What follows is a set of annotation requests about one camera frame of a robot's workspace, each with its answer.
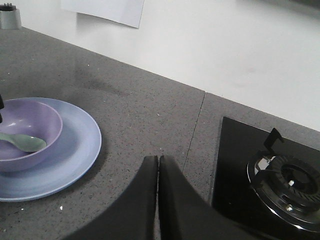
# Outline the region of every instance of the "kitchen counter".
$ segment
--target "kitchen counter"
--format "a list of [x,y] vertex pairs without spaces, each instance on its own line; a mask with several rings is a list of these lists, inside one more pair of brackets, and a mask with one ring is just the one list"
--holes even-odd
[[80,180],[38,200],[0,203],[2,240],[57,240],[81,228],[113,203],[148,155],[174,156],[209,203],[222,116],[275,127],[320,149],[315,130],[26,28],[1,30],[0,43],[4,100],[69,102],[87,111],[102,133],[100,154]]

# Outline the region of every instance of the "small container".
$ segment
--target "small container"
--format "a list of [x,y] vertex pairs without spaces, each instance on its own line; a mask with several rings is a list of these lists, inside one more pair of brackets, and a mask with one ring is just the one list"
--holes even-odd
[[20,11],[12,3],[0,5],[0,29],[21,29]]

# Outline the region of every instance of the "burner cap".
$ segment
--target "burner cap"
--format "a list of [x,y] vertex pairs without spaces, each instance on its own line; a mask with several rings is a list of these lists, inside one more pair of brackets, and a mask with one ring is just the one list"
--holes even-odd
[[267,167],[267,183],[285,202],[302,211],[320,209],[320,173],[304,161],[278,155]]

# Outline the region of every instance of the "gas stove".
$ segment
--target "gas stove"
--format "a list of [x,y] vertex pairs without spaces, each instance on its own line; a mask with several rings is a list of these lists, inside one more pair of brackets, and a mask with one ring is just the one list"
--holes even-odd
[[224,117],[212,207],[260,240],[320,239],[320,151]]

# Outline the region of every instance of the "white wall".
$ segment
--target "white wall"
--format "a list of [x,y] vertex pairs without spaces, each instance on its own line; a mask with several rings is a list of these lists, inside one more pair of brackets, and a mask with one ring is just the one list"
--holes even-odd
[[12,2],[24,27],[320,131],[315,8],[145,0],[135,29],[62,10],[60,0]]

